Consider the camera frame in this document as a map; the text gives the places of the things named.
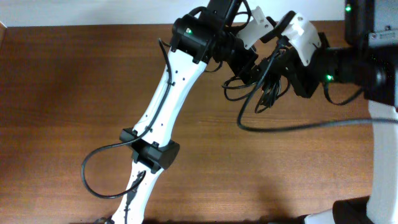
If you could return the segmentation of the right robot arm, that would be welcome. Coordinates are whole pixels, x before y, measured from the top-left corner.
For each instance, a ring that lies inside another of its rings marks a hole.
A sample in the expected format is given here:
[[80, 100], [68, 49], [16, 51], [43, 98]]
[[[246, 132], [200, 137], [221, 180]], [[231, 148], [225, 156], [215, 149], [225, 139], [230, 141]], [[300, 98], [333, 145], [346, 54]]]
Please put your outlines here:
[[397, 222], [397, 2], [346, 1], [346, 49], [329, 49], [315, 27], [297, 12], [278, 23], [297, 51], [303, 82], [353, 83], [368, 101], [373, 126], [373, 184], [370, 196], [336, 201], [304, 223]]

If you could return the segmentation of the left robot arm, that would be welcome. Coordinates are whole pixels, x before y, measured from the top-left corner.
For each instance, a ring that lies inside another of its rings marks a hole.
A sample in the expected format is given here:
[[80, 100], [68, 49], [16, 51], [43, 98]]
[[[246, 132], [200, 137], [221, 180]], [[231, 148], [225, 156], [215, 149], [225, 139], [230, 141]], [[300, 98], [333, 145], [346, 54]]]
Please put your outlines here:
[[132, 149], [131, 175], [121, 204], [107, 223], [142, 223], [154, 185], [175, 160], [180, 146], [172, 140], [177, 116], [194, 83], [210, 59], [226, 62], [237, 75], [249, 70], [257, 55], [254, 30], [264, 25], [260, 7], [247, 8], [248, 20], [234, 26], [241, 1], [210, 1], [178, 18], [169, 50], [164, 50], [164, 73], [140, 120], [123, 129], [122, 142]]

